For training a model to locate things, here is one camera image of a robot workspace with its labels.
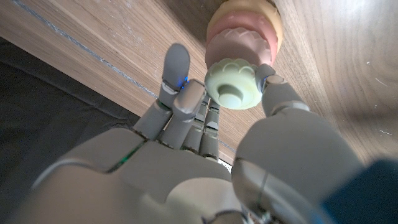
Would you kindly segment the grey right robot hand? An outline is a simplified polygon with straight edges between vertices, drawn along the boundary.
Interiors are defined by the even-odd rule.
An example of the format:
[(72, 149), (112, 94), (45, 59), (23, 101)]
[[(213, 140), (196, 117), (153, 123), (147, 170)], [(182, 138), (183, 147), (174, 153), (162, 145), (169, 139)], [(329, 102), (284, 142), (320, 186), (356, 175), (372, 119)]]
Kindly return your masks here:
[(9, 223), (334, 223), (324, 204), (363, 163), (268, 64), (224, 59), (222, 99), (250, 90), (266, 114), (251, 126), (231, 170), (217, 161), (219, 104), (188, 79), (189, 54), (173, 44), (159, 99), (132, 130), (115, 128), (64, 154), (35, 179)]

